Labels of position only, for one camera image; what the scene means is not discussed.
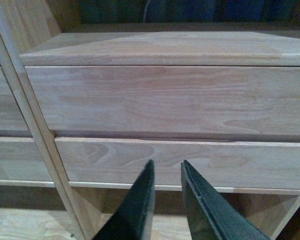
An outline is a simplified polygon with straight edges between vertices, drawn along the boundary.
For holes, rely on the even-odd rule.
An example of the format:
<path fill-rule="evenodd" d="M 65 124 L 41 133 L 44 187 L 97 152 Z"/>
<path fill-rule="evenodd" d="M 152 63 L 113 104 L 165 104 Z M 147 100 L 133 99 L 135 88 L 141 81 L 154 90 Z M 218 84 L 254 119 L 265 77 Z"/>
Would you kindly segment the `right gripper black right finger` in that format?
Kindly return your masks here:
<path fill-rule="evenodd" d="M 193 240 L 268 240 L 187 161 L 181 163 L 183 203 Z"/>

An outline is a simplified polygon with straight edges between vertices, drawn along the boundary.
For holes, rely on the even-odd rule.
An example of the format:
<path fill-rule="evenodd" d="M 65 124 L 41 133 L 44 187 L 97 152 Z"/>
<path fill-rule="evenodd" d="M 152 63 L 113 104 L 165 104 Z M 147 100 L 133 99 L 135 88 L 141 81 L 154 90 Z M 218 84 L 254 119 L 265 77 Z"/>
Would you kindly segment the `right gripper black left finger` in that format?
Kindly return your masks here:
<path fill-rule="evenodd" d="M 155 166 L 149 160 L 95 240 L 149 240 L 155 210 Z"/>

